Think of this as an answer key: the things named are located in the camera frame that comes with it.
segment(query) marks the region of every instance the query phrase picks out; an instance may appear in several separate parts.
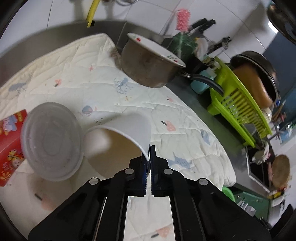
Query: metal backsplash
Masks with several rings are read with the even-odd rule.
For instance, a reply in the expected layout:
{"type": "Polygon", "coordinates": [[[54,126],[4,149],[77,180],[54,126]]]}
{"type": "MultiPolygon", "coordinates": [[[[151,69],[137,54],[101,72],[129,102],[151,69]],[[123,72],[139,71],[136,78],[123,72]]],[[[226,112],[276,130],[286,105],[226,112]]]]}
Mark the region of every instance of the metal backsplash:
{"type": "Polygon", "coordinates": [[[116,44],[119,53],[128,41],[129,32],[140,34],[159,44],[163,41],[162,36],[125,21],[96,21],[92,27],[86,26],[87,23],[83,21],[51,28],[15,44],[0,58],[0,87],[33,60],[86,36],[107,34],[116,44]]]}

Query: bottle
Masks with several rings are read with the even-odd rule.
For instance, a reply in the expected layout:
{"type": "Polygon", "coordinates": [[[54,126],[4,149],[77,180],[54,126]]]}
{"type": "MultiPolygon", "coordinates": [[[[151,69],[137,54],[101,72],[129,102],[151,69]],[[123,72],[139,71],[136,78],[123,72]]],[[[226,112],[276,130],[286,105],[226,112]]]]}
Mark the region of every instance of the bottle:
{"type": "MultiPolygon", "coordinates": [[[[217,74],[215,73],[216,69],[220,69],[221,66],[218,64],[218,62],[213,63],[214,68],[208,67],[206,70],[203,70],[200,72],[200,75],[203,75],[205,77],[210,78],[211,80],[214,80],[217,74]]],[[[199,95],[203,94],[209,86],[205,83],[202,83],[200,81],[194,80],[190,84],[191,88],[198,93],[199,95]]]]}

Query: pink brush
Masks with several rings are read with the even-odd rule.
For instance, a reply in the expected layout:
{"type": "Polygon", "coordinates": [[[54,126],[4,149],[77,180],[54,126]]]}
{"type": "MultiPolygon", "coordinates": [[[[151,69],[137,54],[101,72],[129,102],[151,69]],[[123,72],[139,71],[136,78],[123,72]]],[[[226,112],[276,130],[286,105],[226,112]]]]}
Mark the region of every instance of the pink brush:
{"type": "Polygon", "coordinates": [[[180,37],[180,42],[179,42],[179,46],[178,46],[178,57],[179,58],[181,58],[183,34],[184,34],[184,32],[188,32],[189,19],[190,19],[190,12],[188,9],[181,8],[180,10],[178,10],[176,30],[181,31],[181,37],[180,37]]]}

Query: yellow hose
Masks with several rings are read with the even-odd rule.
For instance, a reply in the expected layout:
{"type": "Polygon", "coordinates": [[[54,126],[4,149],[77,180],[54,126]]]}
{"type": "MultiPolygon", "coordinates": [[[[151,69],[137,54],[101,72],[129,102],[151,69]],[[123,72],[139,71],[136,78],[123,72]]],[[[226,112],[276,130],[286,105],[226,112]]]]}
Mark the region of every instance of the yellow hose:
{"type": "Polygon", "coordinates": [[[98,5],[100,3],[100,0],[94,0],[91,4],[91,8],[89,9],[89,13],[87,14],[86,21],[87,27],[89,28],[91,26],[92,20],[94,19],[94,14],[96,12],[96,9],[98,8],[98,5]]]}

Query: red packet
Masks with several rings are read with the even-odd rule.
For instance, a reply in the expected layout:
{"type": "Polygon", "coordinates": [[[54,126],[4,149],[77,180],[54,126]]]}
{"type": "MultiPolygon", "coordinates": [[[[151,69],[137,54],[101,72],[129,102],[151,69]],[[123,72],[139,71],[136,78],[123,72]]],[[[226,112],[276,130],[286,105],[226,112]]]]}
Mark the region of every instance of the red packet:
{"type": "Polygon", "coordinates": [[[24,160],[20,131],[26,116],[26,110],[22,110],[0,120],[0,186],[2,187],[24,160]]]}

